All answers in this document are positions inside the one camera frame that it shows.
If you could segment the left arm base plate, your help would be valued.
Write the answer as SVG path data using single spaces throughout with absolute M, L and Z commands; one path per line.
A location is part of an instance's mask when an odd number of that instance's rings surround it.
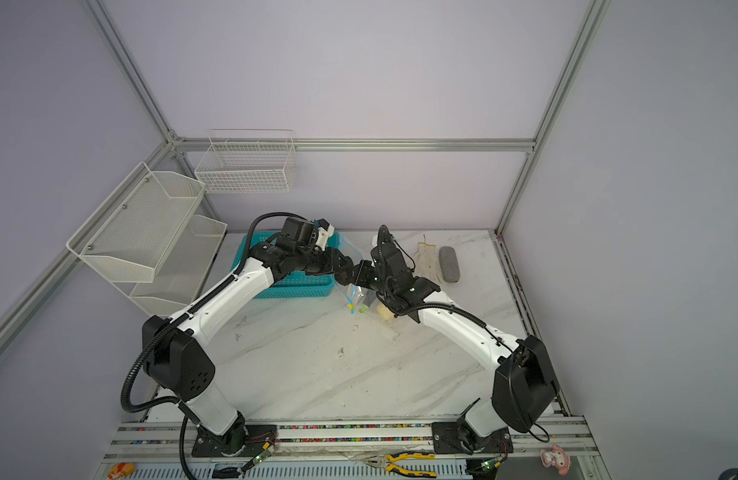
M 203 427 L 191 449 L 193 458 L 227 457 L 251 458 L 263 451 L 266 443 L 273 445 L 277 440 L 278 427 L 274 424 L 246 424 L 230 436 L 218 437 Z

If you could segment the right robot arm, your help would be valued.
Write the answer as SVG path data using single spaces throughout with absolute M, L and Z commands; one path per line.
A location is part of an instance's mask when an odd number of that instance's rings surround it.
M 354 268 L 354 284 L 375 291 L 394 316 L 444 335 L 492 375 L 491 395 L 458 419 L 463 434 L 484 439 L 504 428 L 529 433 L 560 390 L 545 344 L 533 335 L 519 338 L 497 329 L 416 275 L 387 226 L 379 227 L 370 256 Z

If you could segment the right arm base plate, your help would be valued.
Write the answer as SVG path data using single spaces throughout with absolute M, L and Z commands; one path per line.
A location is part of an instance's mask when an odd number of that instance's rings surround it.
M 433 450 L 436 454 L 511 454 L 514 452 L 507 428 L 479 437 L 467 425 L 457 422 L 431 424 Z

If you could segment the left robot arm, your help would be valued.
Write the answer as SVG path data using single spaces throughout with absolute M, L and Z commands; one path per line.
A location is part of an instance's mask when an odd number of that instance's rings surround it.
M 238 263 L 209 291 L 168 317 L 153 316 L 143 324 L 142 351 L 120 391 L 125 412 L 175 404 L 224 455 L 244 449 L 245 419 L 215 380 L 207 353 L 212 339 L 255 296 L 294 272 L 349 285 L 371 266 L 330 246 L 334 228 L 326 220 L 281 216 L 281 230 L 264 240 L 255 242 L 247 232 Z

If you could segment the clear zip bag blue zipper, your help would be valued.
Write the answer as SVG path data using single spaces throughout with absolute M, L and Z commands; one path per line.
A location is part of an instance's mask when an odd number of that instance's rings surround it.
M 343 290 L 347 307 L 352 315 L 358 315 L 366 319 L 382 334 L 388 341 L 395 341 L 401 334 L 400 327 L 393 322 L 382 322 L 377 315 L 376 307 L 381 303 L 374 290 L 358 287 L 356 285 L 337 285 Z

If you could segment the cream toy pear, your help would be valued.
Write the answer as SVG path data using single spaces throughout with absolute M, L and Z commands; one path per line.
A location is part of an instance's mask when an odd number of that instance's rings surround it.
M 395 314 L 382 303 L 376 307 L 376 312 L 382 322 L 393 322 L 396 319 Z

